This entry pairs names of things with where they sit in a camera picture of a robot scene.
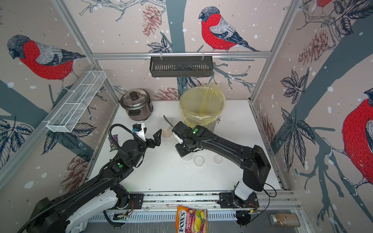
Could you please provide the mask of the clear jar with top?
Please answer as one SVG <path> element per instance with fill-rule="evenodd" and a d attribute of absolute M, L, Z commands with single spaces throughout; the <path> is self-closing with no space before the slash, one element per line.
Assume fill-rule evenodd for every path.
<path fill-rule="evenodd" d="M 173 135 L 172 126 L 164 118 L 158 122 L 158 126 L 162 130 L 162 137 L 169 138 Z"/>

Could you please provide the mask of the clear plastic jar lid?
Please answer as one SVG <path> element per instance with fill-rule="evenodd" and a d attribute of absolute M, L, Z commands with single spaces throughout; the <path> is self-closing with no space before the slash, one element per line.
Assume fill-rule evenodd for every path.
<path fill-rule="evenodd" d="M 194 159 L 193 159 L 193 164 L 200 168 L 202 167 L 204 164 L 205 164 L 205 159 L 202 157 L 202 156 L 195 156 Z"/>
<path fill-rule="evenodd" d="M 215 155 L 214 158 L 213 158 L 213 162 L 216 165 L 220 165 L 223 162 L 223 157 L 220 156 L 220 155 Z"/>

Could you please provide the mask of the small clear jar with rice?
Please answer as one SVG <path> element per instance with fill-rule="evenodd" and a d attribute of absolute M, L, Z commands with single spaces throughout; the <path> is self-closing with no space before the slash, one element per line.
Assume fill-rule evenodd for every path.
<path fill-rule="evenodd" d="M 189 154 L 185 155 L 184 157 L 182 157 L 182 159 L 185 160 L 185 161 L 190 161 L 190 160 L 192 160 L 192 158 L 193 158 L 192 153 L 189 153 Z"/>

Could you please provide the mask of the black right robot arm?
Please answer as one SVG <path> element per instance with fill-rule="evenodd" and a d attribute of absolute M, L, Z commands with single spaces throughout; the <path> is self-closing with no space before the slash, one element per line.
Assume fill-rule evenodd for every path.
<path fill-rule="evenodd" d="M 234 195 L 245 201 L 253 192 L 262 192 L 271 170 L 270 162 L 264 150 L 258 146 L 242 146 L 217 136 L 202 126 L 177 128 L 173 133 L 181 139 L 176 150 L 180 157 L 195 152 L 197 149 L 212 151 L 243 170 L 243 177 L 235 188 Z"/>

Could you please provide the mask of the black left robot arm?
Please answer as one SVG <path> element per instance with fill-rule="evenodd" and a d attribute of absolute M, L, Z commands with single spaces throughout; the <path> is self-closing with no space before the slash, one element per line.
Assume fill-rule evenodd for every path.
<path fill-rule="evenodd" d="M 134 124 L 132 130 L 122 124 L 113 124 L 108 130 L 110 139 L 113 139 L 112 130 L 116 127 L 130 133 L 133 139 L 125 141 L 121 146 L 115 142 L 118 151 L 114 158 L 103 165 L 98 175 L 88 182 L 53 200 L 44 198 L 39 201 L 30 219 L 18 232 L 63 233 L 72 224 L 69 217 L 105 191 L 113 191 L 118 199 L 128 196 L 127 190 L 121 187 L 120 183 L 142 164 L 148 148 L 154 149 L 161 145 L 162 130 L 158 130 L 153 139 L 142 139 L 139 133 L 145 133 L 147 129 L 141 124 Z"/>

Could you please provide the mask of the silver rice cooker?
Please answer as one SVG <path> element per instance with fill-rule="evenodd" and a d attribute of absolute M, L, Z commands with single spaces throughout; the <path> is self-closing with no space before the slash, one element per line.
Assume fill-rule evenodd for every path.
<path fill-rule="evenodd" d="M 143 89 L 132 89 L 120 99 L 120 105 L 125 109 L 130 119 L 145 121 L 153 112 L 150 94 Z"/>

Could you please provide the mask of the purple M&M's candy packet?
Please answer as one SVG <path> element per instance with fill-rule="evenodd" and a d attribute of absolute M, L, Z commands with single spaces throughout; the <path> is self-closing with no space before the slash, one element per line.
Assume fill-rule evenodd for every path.
<path fill-rule="evenodd" d="M 108 137 L 109 143 L 110 143 L 110 152 L 117 150 L 118 142 L 118 135 L 112 135 L 112 137 Z"/>

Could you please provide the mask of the mesh bin with yellow bag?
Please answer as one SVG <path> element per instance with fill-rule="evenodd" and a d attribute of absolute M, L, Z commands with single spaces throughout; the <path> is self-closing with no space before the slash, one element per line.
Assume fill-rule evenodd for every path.
<path fill-rule="evenodd" d="M 214 131 L 225 106 L 226 97 L 222 88 L 216 84 L 188 89 L 179 99 L 179 110 L 184 124 L 190 128 L 200 125 Z"/>

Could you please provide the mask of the Fox's fruits candy bag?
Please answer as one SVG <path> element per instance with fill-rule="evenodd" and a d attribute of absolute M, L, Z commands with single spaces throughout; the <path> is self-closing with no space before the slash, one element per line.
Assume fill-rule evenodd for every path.
<path fill-rule="evenodd" d="M 175 226 L 177 233 L 207 233 L 207 210 L 192 209 L 179 205 Z"/>

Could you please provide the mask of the jar lying at base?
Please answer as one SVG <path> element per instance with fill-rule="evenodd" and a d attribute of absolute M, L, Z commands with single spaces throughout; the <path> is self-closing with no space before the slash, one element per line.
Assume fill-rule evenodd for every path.
<path fill-rule="evenodd" d="M 296 214 L 276 213 L 271 214 L 269 220 L 272 225 L 279 227 L 300 227 L 300 221 Z"/>

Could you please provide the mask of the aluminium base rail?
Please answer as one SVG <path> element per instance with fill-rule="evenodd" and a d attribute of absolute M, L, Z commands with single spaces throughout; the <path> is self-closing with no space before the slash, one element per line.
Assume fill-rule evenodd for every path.
<path fill-rule="evenodd" d="M 143 223 L 143 222 L 174 222 L 178 206 L 191 209 L 205 209 L 208 220 L 236 220 L 236 212 L 248 211 L 251 214 L 259 214 L 263 210 L 284 210 L 292 213 L 300 209 L 300 205 L 290 191 L 269 191 L 269 197 L 264 192 L 256 193 L 252 201 L 243 208 L 221 207 L 220 203 L 226 198 L 222 197 L 222 191 L 196 191 L 196 192 L 144 192 L 140 209 L 135 209 L 127 215 L 129 210 L 107 210 L 107 215 L 115 223 Z"/>

